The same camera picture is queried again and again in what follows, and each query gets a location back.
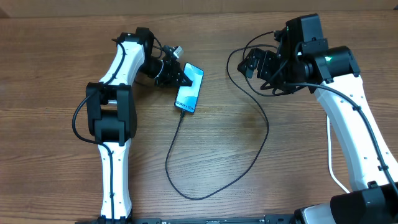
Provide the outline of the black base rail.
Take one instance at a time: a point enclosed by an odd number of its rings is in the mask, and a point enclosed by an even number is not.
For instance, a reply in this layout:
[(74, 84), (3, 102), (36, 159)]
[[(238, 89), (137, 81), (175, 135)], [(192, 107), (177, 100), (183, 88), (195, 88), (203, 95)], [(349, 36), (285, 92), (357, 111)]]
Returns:
[(76, 224), (291, 224), (294, 215), (265, 215), (263, 217), (239, 218), (187, 218), (187, 219), (161, 219), (161, 218), (120, 218), (112, 222), (110, 219), (99, 217), (96, 220), (76, 222)]

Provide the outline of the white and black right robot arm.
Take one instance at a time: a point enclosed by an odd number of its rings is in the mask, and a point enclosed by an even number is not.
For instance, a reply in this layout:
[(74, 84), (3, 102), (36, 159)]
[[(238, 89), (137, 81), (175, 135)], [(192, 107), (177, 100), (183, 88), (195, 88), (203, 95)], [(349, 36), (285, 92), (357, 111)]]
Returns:
[(275, 51), (247, 44), (238, 71), (263, 80), (274, 96), (303, 88), (329, 118), (349, 172), (351, 192), (300, 208), (291, 223), (396, 223), (397, 161), (368, 105), (359, 65), (346, 47), (331, 48), (318, 14), (296, 17), (274, 31)]

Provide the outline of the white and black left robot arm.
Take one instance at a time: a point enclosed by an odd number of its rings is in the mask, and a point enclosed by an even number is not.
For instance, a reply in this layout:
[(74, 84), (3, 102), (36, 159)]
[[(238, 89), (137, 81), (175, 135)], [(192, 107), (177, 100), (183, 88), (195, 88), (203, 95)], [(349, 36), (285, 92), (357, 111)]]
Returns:
[(155, 86), (190, 86), (178, 59), (181, 46), (157, 45), (165, 55), (152, 55), (155, 35), (145, 27), (123, 32), (114, 39), (115, 58), (106, 75), (86, 86), (88, 128), (101, 155), (103, 204), (95, 223), (130, 223), (129, 150), (137, 131), (137, 113), (132, 86), (138, 73), (154, 80)]

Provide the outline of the Samsung Galaxy smartphone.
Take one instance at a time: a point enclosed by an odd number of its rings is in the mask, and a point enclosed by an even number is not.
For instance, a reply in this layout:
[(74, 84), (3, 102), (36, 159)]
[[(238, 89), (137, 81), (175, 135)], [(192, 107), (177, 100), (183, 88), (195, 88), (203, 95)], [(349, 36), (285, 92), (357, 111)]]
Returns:
[(184, 73), (192, 81), (191, 86), (181, 86), (175, 99), (175, 106), (189, 113), (194, 113), (198, 101), (204, 71), (190, 63), (184, 66)]

